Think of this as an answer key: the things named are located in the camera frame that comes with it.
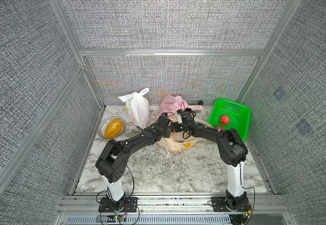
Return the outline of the beige plastic bag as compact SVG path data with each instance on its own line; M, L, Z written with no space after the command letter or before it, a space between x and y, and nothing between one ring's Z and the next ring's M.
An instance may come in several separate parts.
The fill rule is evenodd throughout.
M157 142L160 146L166 148L171 152L179 152L182 150L187 150L193 147L200 138L183 134L181 132L171 132L169 138L162 137L160 141Z

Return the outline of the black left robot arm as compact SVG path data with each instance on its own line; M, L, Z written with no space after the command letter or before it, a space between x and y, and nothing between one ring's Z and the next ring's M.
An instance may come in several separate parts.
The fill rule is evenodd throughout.
M168 113L163 112L155 123L143 129L140 134L122 141L112 139L107 142L95 163L95 167L106 182L107 196L112 202L124 200L125 193L122 188L121 177L125 173L129 157L160 141L163 137L168 138L170 136L170 124L171 120Z

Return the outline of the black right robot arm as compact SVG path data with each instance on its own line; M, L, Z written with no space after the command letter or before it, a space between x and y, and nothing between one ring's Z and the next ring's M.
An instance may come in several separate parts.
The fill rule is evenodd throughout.
M177 110L177 122L173 129L184 132L189 136L207 139L215 142L221 159L227 165L228 187L225 204L228 210L238 211L243 204L248 203L244 188L243 171L248 149L235 129L217 129L209 127L194 120L195 112L192 110Z

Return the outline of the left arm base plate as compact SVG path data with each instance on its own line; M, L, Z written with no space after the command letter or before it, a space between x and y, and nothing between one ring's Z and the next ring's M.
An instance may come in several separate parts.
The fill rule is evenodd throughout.
M123 202L114 202L108 197L102 197L99 202L99 213L106 212L136 212L137 211L137 197L129 197Z

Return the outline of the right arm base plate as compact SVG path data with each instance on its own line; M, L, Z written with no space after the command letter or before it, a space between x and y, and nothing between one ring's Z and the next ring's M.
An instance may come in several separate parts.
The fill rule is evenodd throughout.
M212 197L211 204L214 212L248 212L253 209L246 196L243 197Z

